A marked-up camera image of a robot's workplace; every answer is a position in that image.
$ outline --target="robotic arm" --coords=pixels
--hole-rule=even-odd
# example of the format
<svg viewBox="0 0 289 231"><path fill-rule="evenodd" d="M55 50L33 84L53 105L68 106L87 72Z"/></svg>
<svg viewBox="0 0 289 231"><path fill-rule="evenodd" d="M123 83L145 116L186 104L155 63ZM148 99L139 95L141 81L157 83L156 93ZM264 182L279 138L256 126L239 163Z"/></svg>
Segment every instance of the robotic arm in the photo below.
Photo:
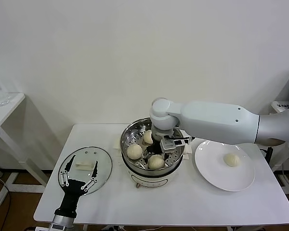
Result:
<svg viewBox="0 0 289 231"><path fill-rule="evenodd" d="M156 99L150 118L153 138L171 134L174 127L189 135L227 144L289 142L289 109L278 114L256 115L233 104L192 101L174 103Z"/></svg>

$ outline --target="robotic hand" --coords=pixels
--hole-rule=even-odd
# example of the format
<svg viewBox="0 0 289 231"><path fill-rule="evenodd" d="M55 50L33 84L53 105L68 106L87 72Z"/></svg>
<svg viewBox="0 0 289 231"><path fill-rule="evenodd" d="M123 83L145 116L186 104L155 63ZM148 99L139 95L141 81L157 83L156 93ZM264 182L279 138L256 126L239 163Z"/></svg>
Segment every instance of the robotic hand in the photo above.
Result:
<svg viewBox="0 0 289 231"><path fill-rule="evenodd" d="M152 103L150 118L152 137L161 141L161 146L165 146L174 127L191 136L227 144L276 146L289 142L289 109L277 114L256 115L233 104L174 103L159 98Z"/></svg>

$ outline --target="white side table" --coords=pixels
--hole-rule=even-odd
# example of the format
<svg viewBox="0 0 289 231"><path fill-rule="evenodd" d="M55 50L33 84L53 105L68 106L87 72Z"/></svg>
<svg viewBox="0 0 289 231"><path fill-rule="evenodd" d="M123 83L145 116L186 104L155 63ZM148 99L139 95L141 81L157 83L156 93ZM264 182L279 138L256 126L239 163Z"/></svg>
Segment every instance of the white side table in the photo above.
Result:
<svg viewBox="0 0 289 231"><path fill-rule="evenodd" d="M0 107L0 138L14 151L13 157L24 167L41 185L21 185L13 184L18 173L12 173L5 185L11 192L43 193L48 181L48 177L39 169L39 167L29 158L29 156L13 141L13 139L1 128L3 122L18 107L25 98L23 93L11 93L10 102ZM3 187L0 192L0 205L2 204L7 190Z"/></svg>
<svg viewBox="0 0 289 231"><path fill-rule="evenodd" d="M227 192L208 183L195 167L193 154L189 160L182 161L177 176L169 184L154 189L136 188L128 176L118 142L115 142L126 126L73 126L35 211L36 221L51 222L54 211L60 206L64 192L58 183L58 171L65 158L79 148L97 146L109 153L112 173L102 188L79 199L75 223L137 226L289 224L289 201L255 144L240 145L252 159L256 171L254 183L246 190ZM192 142L193 153L201 142L201 139Z"/></svg>

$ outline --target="white plate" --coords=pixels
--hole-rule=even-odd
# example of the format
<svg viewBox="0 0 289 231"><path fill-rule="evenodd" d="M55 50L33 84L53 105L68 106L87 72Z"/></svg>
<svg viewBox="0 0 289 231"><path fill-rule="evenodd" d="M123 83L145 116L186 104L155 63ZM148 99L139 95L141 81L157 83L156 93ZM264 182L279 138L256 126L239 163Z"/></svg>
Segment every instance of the white plate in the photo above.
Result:
<svg viewBox="0 0 289 231"><path fill-rule="evenodd" d="M223 157L234 153L240 165L230 167ZM195 163L201 175L217 188L238 192L247 189L255 180L255 167L250 157L238 146L204 141L195 152Z"/></svg>

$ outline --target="white wall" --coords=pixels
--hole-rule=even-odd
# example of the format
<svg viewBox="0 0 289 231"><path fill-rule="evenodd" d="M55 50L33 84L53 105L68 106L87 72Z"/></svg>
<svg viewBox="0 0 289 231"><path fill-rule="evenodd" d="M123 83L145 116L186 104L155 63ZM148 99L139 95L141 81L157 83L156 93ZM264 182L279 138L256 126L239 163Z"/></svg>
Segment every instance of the white wall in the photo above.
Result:
<svg viewBox="0 0 289 231"><path fill-rule="evenodd" d="M130 123L159 96L266 112L289 97L289 0L0 0L0 80L49 128L9 123L31 155L33 137L57 157L72 124Z"/></svg>

